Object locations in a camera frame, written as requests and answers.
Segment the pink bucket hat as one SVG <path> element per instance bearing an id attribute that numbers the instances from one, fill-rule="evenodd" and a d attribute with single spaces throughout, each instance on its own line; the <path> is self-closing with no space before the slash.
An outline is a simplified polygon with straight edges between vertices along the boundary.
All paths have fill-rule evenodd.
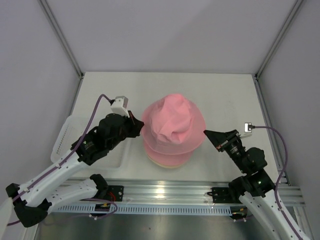
<path id="1" fill-rule="evenodd" d="M 145 140 L 143 140 L 143 147 L 146 155 L 150 156 L 154 161 L 164 165 L 178 165 L 183 162 L 188 162 L 192 157 L 194 151 L 201 144 L 196 142 L 182 142 L 167 144 L 156 144 L 152 148 Z"/>
<path id="2" fill-rule="evenodd" d="M 194 151 L 205 139 L 206 123 L 195 103 L 182 94 L 169 94 L 143 112 L 141 136 L 145 149 L 161 155 Z"/>

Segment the beige bucket hat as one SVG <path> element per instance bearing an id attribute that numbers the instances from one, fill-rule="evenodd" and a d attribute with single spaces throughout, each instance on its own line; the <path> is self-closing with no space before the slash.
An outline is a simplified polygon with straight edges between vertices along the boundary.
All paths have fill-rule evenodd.
<path id="1" fill-rule="evenodd" d="M 176 168 L 180 168 L 181 166 L 185 165 L 187 162 L 183 162 L 183 163 L 180 163 L 180 164 L 175 164 L 175 165 L 167 165 L 167 164 L 162 164 L 162 163 L 159 163 L 155 160 L 153 160 L 149 155 L 147 155 L 147 157 L 156 165 L 162 167 L 162 168 L 165 168 L 165 169 L 176 169 Z"/>

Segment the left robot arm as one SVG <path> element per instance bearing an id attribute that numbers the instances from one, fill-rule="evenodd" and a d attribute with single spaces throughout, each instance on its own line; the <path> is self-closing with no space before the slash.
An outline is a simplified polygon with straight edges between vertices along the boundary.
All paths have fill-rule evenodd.
<path id="1" fill-rule="evenodd" d="M 40 175 L 24 184 L 12 183 L 6 187 L 12 199 L 18 222 L 25 228 L 42 222 L 54 210 L 82 200 L 106 200 L 114 195 L 101 174 L 67 187 L 60 185 L 75 173 L 106 157 L 119 143 L 140 135 L 144 123 L 132 112 L 127 116 L 110 113 L 71 145 L 70 150 Z"/>

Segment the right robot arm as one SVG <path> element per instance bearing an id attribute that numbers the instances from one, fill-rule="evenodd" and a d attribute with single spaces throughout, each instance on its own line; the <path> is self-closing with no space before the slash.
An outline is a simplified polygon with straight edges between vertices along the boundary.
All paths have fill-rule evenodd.
<path id="1" fill-rule="evenodd" d="M 207 195 L 215 204 L 242 204 L 274 240 L 307 240 L 278 193 L 265 167 L 262 149 L 243 146 L 237 130 L 218 132 L 205 130 L 204 134 L 218 152 L 225 152 L 241 171 L 242 176 L 232 180 L 227 187 L 212 187 Z"/>

